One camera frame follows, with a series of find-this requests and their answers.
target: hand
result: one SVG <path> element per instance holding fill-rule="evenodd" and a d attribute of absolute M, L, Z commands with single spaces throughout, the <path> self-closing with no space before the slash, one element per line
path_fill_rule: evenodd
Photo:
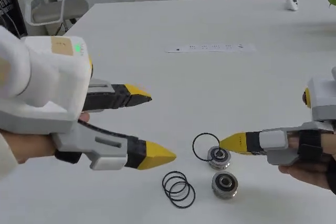
<path fill-rule="evenodd" d="M 288 143 L 290 148 L 298 149 L 299 147 L 298 137 L 288 138 Z M 325 172 L 327 171 L 329 160 L 331 158 L 336 159 L 336 135 L 322 134 L 321 147 L 324 153 L 330 155 L 323 157 L 320 163 L 310 164 L 300 162 L 292 166 L 279 166 L 279 170 L 302 182 L 330 189 Z"/>
<path fill-rule="evenodd" d="M 90 115 L 83 113 L 80 119 L 88 122 Z M 19 164 L 25 163 L 29 158 L 53 156 L 56 151 L 50 135 L 21 135 L 0 131 L 7 141 Z"/>

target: o-ring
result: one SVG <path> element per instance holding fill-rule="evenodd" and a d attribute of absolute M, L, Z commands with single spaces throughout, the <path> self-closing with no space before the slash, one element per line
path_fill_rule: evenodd
<path fill-rule="evenodd" d="M 172 197 L 172 195 L 171 195 L 171 194 L 172 194 L 172 192 L 171 192 L 172 188 L 174 188 L 175 186 L 177 186 L 177 185 L 179 185 L 179 184 L 181 184 L 181 183 L 185 183 L 185 185 L 187 185 L 187 184 L 186 184 L 187 182 L 183 182 L 183 181 L 175 182 L 175 183 L 170 187 L 168 193 L 166 193 L 167 197 L 168 197 L 170 200 L 172 200 L 172 201 L 184 201 L 184 200 L 189 196 L 189 194 L 190 194 L 190 186 L 188 185 L 188 192 L 187 192 L 187 194 L 186 194 L 183 198 L 181 198 L 181 199 L 174 199 L 174 198 Z"/>
<path fill-rule="evenodd" d="M 171 194 L 179 194 L 179 193 L 183 192 L 183 190 L 187 187 L 187 183 L 188 183 L 187 177 L 183 173 L 178 172 L 176 170 L 173 170 L 173 171 L 167 173 L 162 179 L 162 187 L 163 187 L 163 190 L 165 191 L 165 193 L 168 193 L 169 191 L 166 189 L 166 183 L 164 181 L 169 175 L 174 174 L 174 173 L 180 174 L 181 176 L 183 176 L 183 179 L 186 181 L 186 184 L 184 185 L 184 187 L 180 191 L 171 192 Z"/>
<path fill-rule="evenodd" d="M 180 183 L 184 183 L 184 187 L 183 187 L 181 190 L 179 190 L 179 191 L 171 191 L 171 189 L 167 190 L 166 187 L 167 187 L 168 182 L 169 182 L 170 180 L 172 180 L 172 179 L 175 179 L 175 178 L 181 178 L 182 180 L 184 180 L 184 182 L 180 182 Z M 167 179 L 167 181 L 164 183 L 163 189 L 164 189 L 164 191 L 165 191 L 165 193 L 166 193 L 166 195 L 167 195 L 167 197 L 168 197 L 168 194 L 169 194 L 169 196 L 170 196 L 171 194 L 179 194 L 179 193 L 183 192 L 184 189 L 185 189 L 187 186 L 188 186 L 188 181 L 186 181 L 186 180 L 184 179 L 184 177 L 181 177 L 181 176 L 173 176 L 173 177 L 170 177 L 169 179 Z"/>
<path fill-rule="evenodd" d="M 220 141 L 219 141 L 218 137 L 215 136 L 215 135 L 212 134 L 212 133 L 206 133 L 206 132 L 204 132 L 204 133 L 201 133 L 201 134 L 199 134 L 198 136 L 195 137 L 195 139 L 194 139 L 194 141 L 193 141 L 193 145 L 192 145 L 194 155 L 195 155 L 199 160 L 202 160 L 202 161 L 205 161 L 205 162 L 210 162 L 210 161 L 214 160 L 214 158 L 204 159 L 204 158 L 199 157 L 199 156 L 196 154 L 196 152 L 195 152 L 195 142 L 196 142 L 196 140 L 197 140 L 200 136 L 203 136 L 203 135 L 210 135 L 210 136 L 213 136 L 214 138 L 216 138 L 216 140 L 217 140 L 217 142 L 218 142 L 218 149 L 221 150 L 222 148 L 220 148 L 220 146 L 219 146 L 219 145 L 220 145 Z"/>
<path fill-rule="evenodd" d="M 178 185 L 178 183 L 181 183 L 181 182 L 177 182 L 177 183 L 175 183 L 174 185 L 171 186 L 170 189 L 173 189 L 175 186 Z M 171 197 L 169 197 L 170 202 L 171 202 L 175 207 L 180 208 L 180 209 L 185 209 L 185 208 L 190 207 L 190 206 L 195 202 L 195 199 L 196 199 L 195 188 L 194 188 L 192 185 L 190 185 L 189 183 L 188 183 L 188 187 L 189 187 L 189 190 L 190 190 L 190 188 L 191 188 L 191 190 L 193 191 L 193 194 L 194 194 L 193 200 L 192 200 L 188 205 L 186 205 L 186 206 L 179 206 L 178 204 L 176 204 L 176 203 L 173 201 L 173 199 L 172 199 Z"/>
<path fill-rule="evenodd" d="M 167 178 L 167 177 L 168 177 L 169 175 L 171 175 L 171 174 L 176 174 L 176 176 L 171 176 L 171 177 Z M 167 184 L 168 184 L 168 182 L 169 182 L 170 180 L 172 180 L 172 179 L 181 179 L 182 181 L 177 181 L 177 182 L 175 182 L 169 189 L 167 189 Z M 183 187 L 181 190 L 173 191 L 173 189 L 174 189 L 177 185 L 180 185 L 180 184 L 184 184 L 184 187 Z M 182 193 L 182 192 L 186 189 L 186 187 L 188 188 L 188 189 L 187 189 L 188 192 L 186 193 L 186 195 L 183 196 L 182 198 L 178 198 L 178 199 L 176 199 L 175 197 L 178 197 L 177 194 Z M 163 177 L 163 179 L 162 179 L 162 188 L 163 188 L 164 193 L 166 194 L 167 198 L 170 200 L 170 202 L 171 202 L 175 207 L 180 208 L 180 209 L 185 209 L 185 208 L 190 207 L 190 206 L 194 203 L 194 201 L 195 201 L 195 199 L 196 199 L 196 193 L 195 193 L 195 189 L 194 189 L 194 187 L 193 187 L 191 184 L 189 184 L 189 182 L 188 182 L 186 176 L 185 176 L 183 173 L 178 172 L 178 171 L 176 171 L 176 170 L 167 173 L 167 174 Z M 178 205 L 176 202 L 181 202 L 181 201 L 186 200 L 186 199 L 190 196 L 190 191 L 191 191 L 191 190 L 193 191 L 193 194 L 194 194 L 192 202 L 191 202 L 190 204 L 186 205 L 186 206 L 180 206 L 180 205 Z"/>

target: white table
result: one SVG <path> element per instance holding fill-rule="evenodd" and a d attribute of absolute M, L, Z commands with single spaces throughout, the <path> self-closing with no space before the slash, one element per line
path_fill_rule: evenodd
<path fill-rule="evenodd" d="M 193 138 L 211 132 L 296 126 L 310 120 L 301 101 L 314 75 L 331 77 L 336 63 L 336 9 L 326 0 L 191 0 L 99 4 L 69 32 L 90 48 L 95 77 L 146 87 L 153 101 L 92 115 L 91 123 L 134 134 L 173 150 L 176 161 L 146 171 L 94 172 L 83 158 L 68 165 L 31 160 L 0 184 L 0 223 L 168 224 L 332 223 L 336 196 L 292 179 L 265 157 L 233 154 L 228 171 L 237 197 L 217 199 L 215 171 L 197 160 Z M 213 42 L 253 43 L 245 54 L 166 54 L 167 48 Z M 202 154 L 215 144 L 196 145 Z M 181 170 L 195 204 L 174 208 L 162 177 Z"/>

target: green indicator light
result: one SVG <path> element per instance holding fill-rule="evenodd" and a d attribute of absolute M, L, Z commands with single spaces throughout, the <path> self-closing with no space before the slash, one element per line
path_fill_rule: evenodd
<path fill-rule="evenodd" d="M 80 44 L 76 44 L 75 45 L 75 51 L 76 52 L 80 52 Z"/>

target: bearing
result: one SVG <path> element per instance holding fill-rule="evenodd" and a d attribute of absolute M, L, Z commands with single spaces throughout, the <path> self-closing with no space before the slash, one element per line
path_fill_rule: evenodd
<path fill-rule="evenodd" d="M 212 190 L 221 199 L 232 199 L 238 191 L 238 180 L 229 172 L 218 172 L 212 178 Z"/>
<path fill-rule="evenodd" d="M 208 151 L 208 163 L 216 170 L 225 170 L 230 165 L 231 153 L 225 149 L 213 146 Z"/>

